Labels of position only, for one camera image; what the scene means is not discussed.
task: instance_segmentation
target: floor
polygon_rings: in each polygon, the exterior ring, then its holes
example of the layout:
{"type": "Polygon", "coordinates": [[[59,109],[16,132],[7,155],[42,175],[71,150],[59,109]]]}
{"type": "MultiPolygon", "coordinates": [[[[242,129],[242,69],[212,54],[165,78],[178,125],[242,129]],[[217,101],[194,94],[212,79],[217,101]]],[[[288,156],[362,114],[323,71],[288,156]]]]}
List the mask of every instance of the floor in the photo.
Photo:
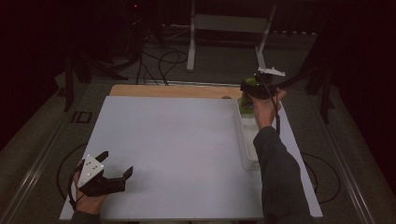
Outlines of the floor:
{"type": "MultiPolygon", "coordinates": [[[[165,37],[183,32],[170,29],[165,37]]],[[[306,54],[315,42],[313,35],[271,34],[264,49],[267,66],[284,71],[287,77],[298,74],[306,54]]],[[[188,39],[178,35],[168,39],[167,47],[187,52],[188,39]]],[[[186,63],[177,63],[166,75],[170,85],[238,85],[251,77],[257,69],[254,42],[233,40],[212,42],[199,38],[193,73],[186,71],[186,63]]],[[[151,38],[143,51],[139,84],[146,80],[160,85],[162,77],[159,60],[171,49],[159,49],[151,38]]],[[[163,59],[182,61],[184,54],[170,53],[163,59]]],[[[160,64],[166,72],[172,63],[160,64]]],[[[76,81],[76,100],[70,112],[64,113],[64,98],[52,96],[20,129],[0,154],[0,222],[1,223],[63,223],[59,215],[64,199],[57,190],[57,176],[62,188],[68,174],[83,154],[82,144],[88,142],[102,103],[114,84],[134,84],[139,63],[120,71],[130,80],[117,81],[92,70],[90,84],[76,81]],[[90,112],[87,123],[75,123],[75,112],[90,112]],[[60,164],[65,160],[61,171],[60,164]]],[[[275,83],[282,81],[276,78],[275,83]]],[[[306,95],[304,79],[287,88],[283,101],[297,144],[309,165],[311,181],[317,185],[317,197],[324,217],[317,223],[396,223],[396,199],[379,172],[359,129],[349,116],[336,87],[332,87],[333,109],[330,124],[318,114],[320,92],[306,95]]]]}

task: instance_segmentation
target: table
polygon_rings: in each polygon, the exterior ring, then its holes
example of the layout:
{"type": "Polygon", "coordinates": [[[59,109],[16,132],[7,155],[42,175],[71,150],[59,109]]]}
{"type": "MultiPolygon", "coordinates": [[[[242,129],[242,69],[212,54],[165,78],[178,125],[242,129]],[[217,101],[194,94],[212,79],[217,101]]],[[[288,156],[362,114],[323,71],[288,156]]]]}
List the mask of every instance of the table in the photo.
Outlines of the table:
{"type": "Polygon", "coordinates": [[[262,41],[255,50],[259,67],[265,69],[266,66],[262,56],[262,51],[270,32],[272,20],[276,12],[276,5],[272,5],[270,8],[271,10],[267,18],[206,15],[195,13],[195,0],[191,0],[190,48],[187,60],[187,71],[192,72],[194,69],[196,29],[262,34],[262,41]]]}
{"type": "MultiPolygon", "coordinates": [[[[235,130],[235,111],[239,116],[235,99],[240,95],[239,88],[228,87],[114,86],[85,155],[116,148],[109,150],[104,162],[105,176],[117,177],[130,165],[134,174],[125,192],[107,199],[102,218],[262,218],[260,171],[242,167],[235,130]],[[223,96],[233,99],[219,100],[223,96]]],[[[284,110],[280,116],[283,133],[291,132],[284,110]]],[[[282,140],[288,150],[297,149],[291,152],[293,156],[300,155],[292,134],[282,140]]],[[[307,176],[304,165],[303,175],[307,176]]],[[[304,187],[312,202],[311,214],[321,217],[309,179],[304,187]]],[[[69,219],[72,214],[66,200],[61,219],[69,219]]]]}

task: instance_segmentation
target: table leg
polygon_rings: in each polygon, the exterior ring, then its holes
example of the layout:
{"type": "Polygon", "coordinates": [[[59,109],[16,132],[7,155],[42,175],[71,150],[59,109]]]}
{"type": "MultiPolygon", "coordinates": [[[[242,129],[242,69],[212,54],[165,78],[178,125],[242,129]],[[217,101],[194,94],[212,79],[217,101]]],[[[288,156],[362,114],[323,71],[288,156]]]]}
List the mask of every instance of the table leg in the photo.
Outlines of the table leg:
{"type": "Polygon", "coordinates": [[[322,98],[320,103],[320,115],[324,121],[329,124],[329,106],[330,106],[330,87],[332,83],[332,72],[327,70],[324,75],[322,98]]]}
{"type": "Polygon", "coordinates": [[[71,53],[67,52],[66,59],[64,61],[64,78],[66,91],[66,105],[64,106],[64,112],[69,111],[74,101],[73,65],[71,57],[71,53]]]}
{"type": "Polygon", "coordinates": [[[262,51],[264,50],[265,42],[267,41],[267,37],[270,33],[271,24],[272,24],[275,12],[276,12],[276,5],[273,5],[271,8],[271,13],[270,13],[270,16],[268,17],[267,23],[265,23],[264,32],[262,33],[262,42],[260,43],[259,46],[256,47],[257,63],[259,64],[259,67],[263,68],[263,69],[265,69],[266,67],[265,67],[264,57],[262,56],[262,51]]]}
{"type": "Polygon", "coordinates": [[[194,70],[195,61],[195,0],[191,0],[190,48],[187,60],[187,71],[194,70]]]}

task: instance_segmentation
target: metal frame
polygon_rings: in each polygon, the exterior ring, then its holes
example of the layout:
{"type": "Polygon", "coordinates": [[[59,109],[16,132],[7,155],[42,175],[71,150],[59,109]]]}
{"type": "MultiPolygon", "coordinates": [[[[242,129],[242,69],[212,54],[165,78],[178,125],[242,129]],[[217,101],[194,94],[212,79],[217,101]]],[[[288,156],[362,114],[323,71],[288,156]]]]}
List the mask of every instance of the metal frame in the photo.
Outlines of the metal frame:
{"type": "Polygon", "coordinates": [[[259,67],[265,69],[265,61],[264,57],[262,56],[262,51],[264,49],[265,42],[270,32],[275,12],[276,5],[272,6],[271,13],[267,19],[196,14],[195,0],[191,0],[190,48],[187,60],[187,71],[193,72],[194,70],[196,29],[250,32],[262,34],[262,41],[260,45],[256,47],[256,56],[259,67]]]}
{"type": "Polygon", "coordinates": [[[41,174],[44,172],[44,169],[50,159],[50,154],[53,153],[54,147],[62,132],[64,131],[64,126],[73,117],[74,113],[72,111],[75,111],[77,109],[78,104],[81,101],[82,97],[85,95],[86,90],[87,88],[83,88],[81,93],[78,95],[76,101],[74,101],[74,103],[71,103],[69,107],[70,110],[64,112],[61,115],[59,122],[49,136],[46,145],[44,145],[42,150],[39,152],[37,158],[35,159],[30,169],[27,171],[20,186],[18,187],[14,196],[9,202],[4,214],[0,217],[1,224],[16,222],[16,218],[18,217],[19,213],[27,202],[30,194],[35,187],[35,184],[37,183],[41,174]]]}
{"type": "Polygon", "coordinates": [[[332,146],[332,154],[334,155],[334,160],[337,165],[337,170],[339,172],[340,177],[343,179],[344,184],[346,186],[346,190],[349,193],[349,197],[355,206],[356,213],[358,214],[361,223],[366,224],[375,224],[375,219],[373,214],[370,211],[370,208],[367,205],[367,202],[364,200],[364,196],[361,192],[361,188],[359,187],[358,182],[353,176],[352,172],[349,169],[347,161],[344,159],[343,149],[338,145],[337,140],[333,134],[332,127],[330,124],[327,124],[320,117],[320,114],[315,107],[315,104],[312,98],[309,98],[309,102],[313,107],[313,111],[315,111],[316,118],[320,125],[322,126],[324,132],[326,133],[330,144],[332,146]]]}

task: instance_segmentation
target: white table surface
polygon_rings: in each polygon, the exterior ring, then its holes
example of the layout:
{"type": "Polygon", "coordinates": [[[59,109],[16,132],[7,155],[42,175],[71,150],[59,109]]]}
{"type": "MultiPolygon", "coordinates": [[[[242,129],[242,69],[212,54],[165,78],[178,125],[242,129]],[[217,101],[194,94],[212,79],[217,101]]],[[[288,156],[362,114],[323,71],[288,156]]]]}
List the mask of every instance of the white table surface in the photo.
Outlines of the white table surface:
{"type": "MultiPolygon", "coordinates": [[[[124,192],[106,199],[102,219],[261,218],[260,171],[242,166],[235,111],[235,100],[107,96],[84,158],[108,150],[105,177],[120,177],[130,166],[134,174],[124,192]]],[[[283,109],[280,116],[311,215],[321,217],[283,109]]],[[[72,215],[66,200],[60,219],[72,215]]]]}

